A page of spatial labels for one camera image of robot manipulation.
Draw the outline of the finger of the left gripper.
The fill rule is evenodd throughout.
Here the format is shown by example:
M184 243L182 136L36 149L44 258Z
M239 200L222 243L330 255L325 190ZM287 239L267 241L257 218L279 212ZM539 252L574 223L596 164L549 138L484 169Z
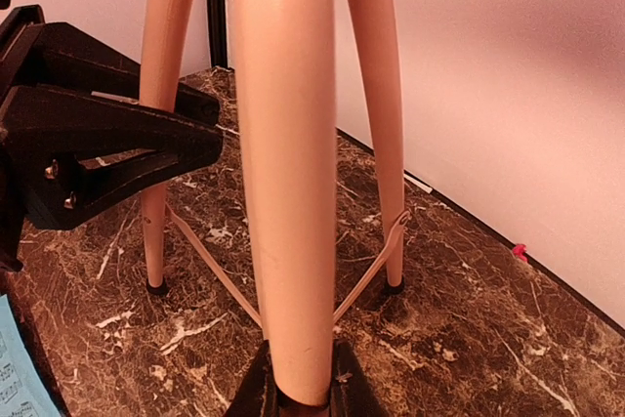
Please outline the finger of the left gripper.
M1 104L1 228L74 229L133 194L214 163L215 129L35 129L33 86Z
M96 97L96 92L136 99L140 66L67 22L33 27L33 127L35 129L212 129L217 99L175 85L175 109L163 111Z

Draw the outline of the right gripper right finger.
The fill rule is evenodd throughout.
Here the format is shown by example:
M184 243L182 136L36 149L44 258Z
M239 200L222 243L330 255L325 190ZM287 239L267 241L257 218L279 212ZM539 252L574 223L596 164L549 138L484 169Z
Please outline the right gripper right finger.
M333 343L330 387L332 417L383 417L386 410L370 386L349 342Z

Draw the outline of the blue sheet music paper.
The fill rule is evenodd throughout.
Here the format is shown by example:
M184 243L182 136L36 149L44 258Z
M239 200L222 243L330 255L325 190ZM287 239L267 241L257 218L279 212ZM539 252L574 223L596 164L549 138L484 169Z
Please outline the blue sheet music paper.
M8 296L1 296L1 415L61 416L28 354Z

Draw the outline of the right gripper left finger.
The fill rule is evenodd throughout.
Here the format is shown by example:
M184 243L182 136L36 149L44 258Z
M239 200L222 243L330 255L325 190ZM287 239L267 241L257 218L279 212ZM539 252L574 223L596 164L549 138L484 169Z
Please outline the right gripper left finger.
M278 388L273 377L270 346L265 340L227 409L227 417L278 417L278 408Z

